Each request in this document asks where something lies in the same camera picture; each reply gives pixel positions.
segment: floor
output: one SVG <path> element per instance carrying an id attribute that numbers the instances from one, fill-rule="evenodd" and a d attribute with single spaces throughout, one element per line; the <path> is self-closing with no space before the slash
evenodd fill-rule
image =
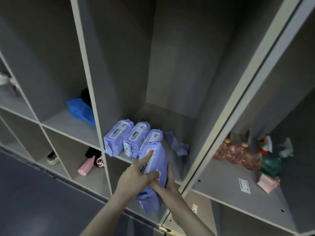
<path id="1" fill-rule="evenodd" d="M 103 202 L 0 151 L 0 236 L 77 236 Z M 160 236 L 123 214 L 115 236 Z"/>

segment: shoe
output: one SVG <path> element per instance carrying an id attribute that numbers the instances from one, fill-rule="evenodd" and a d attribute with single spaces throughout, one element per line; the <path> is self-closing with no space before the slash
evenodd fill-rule
<path id="1" fill-rule="evenodd" d="M 47 162 L 50 165 L 56 165 L 57 163 L 59 163 L 59 158 L 58 156 L 55 154 L 54 151 L 52 151 L 48 156 L 47 156 Z"/>

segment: green bottle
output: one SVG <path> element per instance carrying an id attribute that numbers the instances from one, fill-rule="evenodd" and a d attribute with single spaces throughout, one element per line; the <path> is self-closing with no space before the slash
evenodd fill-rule
<path id="1" fill-rule="evenodd" d="M 265 158 L 262 167 L 259 169 L 261 173 L 272 177 L 273 179 L 279 176 L 281 165 L 286 161 L 288 156 L 293 157 L 293 146 L 289 138 L 280 145 L 285 149 L 279 154 L 270 154 Z"/>

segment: left hand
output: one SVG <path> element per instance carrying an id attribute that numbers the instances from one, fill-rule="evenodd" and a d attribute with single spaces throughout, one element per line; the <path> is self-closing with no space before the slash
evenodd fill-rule
<path id="1" fill-rule="evenodd" d="M 156 170 L 146 174 L 140 173 L 140 168 L 149 162 L 152 154 L 153 151 L 150 150 L 144 158 L 131 164 L 120 176 L 114 195 L 126 204 L 130 203 L 149 182 L 159 178 L 159 172 Z"/>

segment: pink cup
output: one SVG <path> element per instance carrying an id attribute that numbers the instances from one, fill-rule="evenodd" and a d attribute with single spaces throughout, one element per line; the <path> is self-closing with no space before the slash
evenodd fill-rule
<path id="1" fill-rule="evenodd" d="M 95 156 L 93 156 L 92 158 L 87 159 L 85 161 L 85 163 L 83 163 L 83 165 L 78 169 L 78 172 L 79 172 L 80 175 L 86 176 L 89 173 L 89 171 L 94 166 L 94 158 L 95 158 Z"/>

